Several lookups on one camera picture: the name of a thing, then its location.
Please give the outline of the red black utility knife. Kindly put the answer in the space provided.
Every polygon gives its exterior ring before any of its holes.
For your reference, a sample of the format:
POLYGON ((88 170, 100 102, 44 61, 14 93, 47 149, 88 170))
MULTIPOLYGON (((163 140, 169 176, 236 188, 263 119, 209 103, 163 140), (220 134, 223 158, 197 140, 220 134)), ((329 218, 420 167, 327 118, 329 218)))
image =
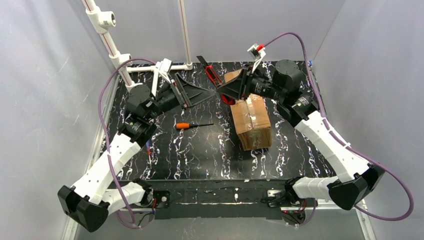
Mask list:
MULTIPOLYGON (((201 55, 198 55, 196 58, 199 60, 199 62, 203 66, 208 79, 212 82, 215 88, 222 86, 223 82, 221 81, 220 77, 215 73, 212 65, 208 64, 208 62, 201 55)), ((224 94, 220 94, 220 98, 224 104, 229 106, 232 106, 236 103, 235 99, 228 97, 224 94)))

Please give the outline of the brown cardboard express box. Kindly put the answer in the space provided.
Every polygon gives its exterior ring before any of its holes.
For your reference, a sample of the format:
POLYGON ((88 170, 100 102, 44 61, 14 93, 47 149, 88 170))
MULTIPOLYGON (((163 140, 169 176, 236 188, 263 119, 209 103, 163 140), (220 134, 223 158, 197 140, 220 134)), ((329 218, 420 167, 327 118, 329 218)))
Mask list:
POLYGON ((256 94, 230 106, 235 132, 244 151, 272 146, 271 121, 265 101, 256 94))

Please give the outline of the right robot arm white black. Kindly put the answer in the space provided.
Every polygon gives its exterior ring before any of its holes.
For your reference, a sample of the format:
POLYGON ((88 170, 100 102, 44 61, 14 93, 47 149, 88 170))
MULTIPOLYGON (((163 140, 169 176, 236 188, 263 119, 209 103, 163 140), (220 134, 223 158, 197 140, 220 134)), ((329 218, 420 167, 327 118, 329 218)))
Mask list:
POLYGON ((280 60, 272 78, 250 65, 217 88, 217 92, 235 100, 255 94, 276 101, 277 111, 319 150, 335 171, 334 177, 299 176, 286 181, 287 202, 301 199, 331 200, 343 210, 351 210, 374 190, 384 170, 348 150, 347 143, 334 139, 335 130, 323 123, 318 103, 300 89, 306 76, 293 60, 280 60))

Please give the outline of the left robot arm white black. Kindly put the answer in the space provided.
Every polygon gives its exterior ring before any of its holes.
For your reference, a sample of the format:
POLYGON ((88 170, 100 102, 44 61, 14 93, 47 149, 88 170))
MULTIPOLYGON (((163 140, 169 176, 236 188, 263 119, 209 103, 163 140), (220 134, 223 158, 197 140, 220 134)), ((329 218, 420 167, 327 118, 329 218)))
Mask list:
POLYGON ((108 216, 128 205, 155 208, 153 187, 144 180, 132 180, 125 186, 117 174, 155 133, 155 118, 176 108, 192 108, 215 96, 215 92, 186 81, 179 73, 166 81, 157 94, 145 84, 137 84, 128 93, 125 118, 113 139, 106 139, 106 151, 72 186, 62 186, 58 199, 64 213, 92 233, 108 216))

